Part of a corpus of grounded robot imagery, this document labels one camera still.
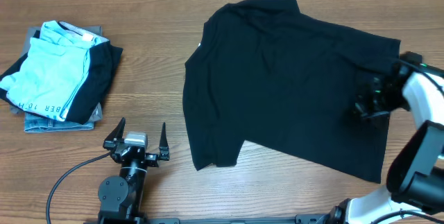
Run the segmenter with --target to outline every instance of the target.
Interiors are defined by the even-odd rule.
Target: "stack of clothes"
[[[28,29],[22,57],[0,76],[0,98],[25,111],[25,132],[92,130],[123,49],[100,26],[63,21]]]

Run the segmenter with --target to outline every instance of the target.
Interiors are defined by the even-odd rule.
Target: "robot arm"
[[[110,157],[121,164],[120,174],[106,178],[99,187],[101,201],[97,224],[147,224],[145,213],[140,211],[144,182],[148,167],[158,167],[158,161],[169,161],[169,146],[165,123],[160,135],[159,154],[147,153],[148,137],[142,132],[129,132],[123,138],[126,120],[103,142],[111,151]]]
[[[434,74],[427,75],[443,88],[441,71],[433,67],[430,71]],[[331,223],[372,223],[394,214],[380,222],[387,224],[409,216],[395,215],[401,211],[444,211],[444,170],[434,166],[438,157],[444,158],[444,96],[436,84],[421,73],[410,72],[402,95],[413,115],[416,134],[390,167],[387,185],[350,200],[344,207],[345,214],[338,215],[343,218],[330,217]]]

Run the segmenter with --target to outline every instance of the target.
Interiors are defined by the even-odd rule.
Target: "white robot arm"
[[[428,74],[439,86],[444,86],[444,79]],[[413,72],[404,88],[402,95],[407,100],[413,115],[416,128],[419,129],[426,121],[438,123],[444,126],[444,96],[441,91],[424,75]],[[400,211],[414,211],[422,213],[421,208],[407,203],[397,203],[392,200],[391,192],[384,185],[367,196],[352,199],[345,211],[345,222],[349,224],[368,224],[387,215]],[[382,224],[392,223],[410,215],[397,215],[381,221]]]
[[[424,74],[424,71],[411,72],[402,88],[402,95],[418,131],[393,163],[387,180],[388,183],[392,182],[391,185],[384,185],[367,196],[350,200],[344,223],[387,224],[410,216],[398,214],[403,211],[419,214],[424,214],[423,211],[428,214],[443,211],[444,172],[433,166],[437,157],[444,159],[443,86],[441,76]]]

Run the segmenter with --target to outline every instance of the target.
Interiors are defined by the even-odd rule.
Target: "folded clothing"
[[[357,88],[390,74],[400,41],[300,13],[296,0],[228,4],[185,63],[194,166],[236,164],[244,140],[381,182],[389,118],[350,114]]]
[[[24,121],[24,131],[26,133],[43,133],[43,132],[60,132],[74,130],[93,130],[94,122],[84,124],[74,123],[70,121],[56,121],[44,117],[37,117],[33,114],[26,113]]]
[[[90,31],[97,35],[102,36],[102,28],[100,26],[86,26],[83,29]],[[25,42],[23,44],[22,55],[27,53],[31,47],[30,40],[37,31],[40,31],[40,27],[32,26],[28,28],[26,33]],[[22,112],[19,108],[11,105],[11,112],[13,114],[19,114]],[[93,130],[94,122],[102,119],[101,104],[97,104],[96,109],[93,111],[91,117],[87,123],[80,124],[70,121],[56,121],[48,119],[46,117],[40,117],[36,114],[26,112],[24,117],[24,132],[27,133],[43,133],[43,132],[60,132],[60,131],[75,131],[75,130]]]
[[[111,86],[123,49],[108,39],[49,21],[31,48],[0,76],[0,98],[57,121],[88,122]]]

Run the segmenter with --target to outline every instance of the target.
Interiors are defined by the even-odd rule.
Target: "black t-shirt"
[[[390,73],[399,45],[301,14],[296,0],[222,7],[185,63],[194,166],[233,166],[249,140],[380,182],[389,118],[376,128],[350,109],[357,88]]]

